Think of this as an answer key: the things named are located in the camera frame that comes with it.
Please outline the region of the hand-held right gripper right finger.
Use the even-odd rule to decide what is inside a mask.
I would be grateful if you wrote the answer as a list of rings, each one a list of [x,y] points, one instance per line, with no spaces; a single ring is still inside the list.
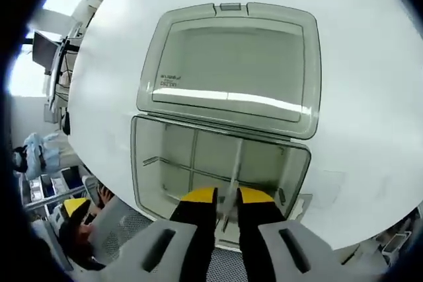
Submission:
[[[333,281],[334,256],[327,243],[287,221],[272,197],[237,190],[239,247],[249,281]]]

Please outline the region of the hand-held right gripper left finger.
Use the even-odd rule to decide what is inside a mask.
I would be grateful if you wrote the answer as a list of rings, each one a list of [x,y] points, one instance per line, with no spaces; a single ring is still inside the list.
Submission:
[[[170,219],[155,221],[125,243],[100,281],[205,281],[217,221],[217,188],[186,194]]]

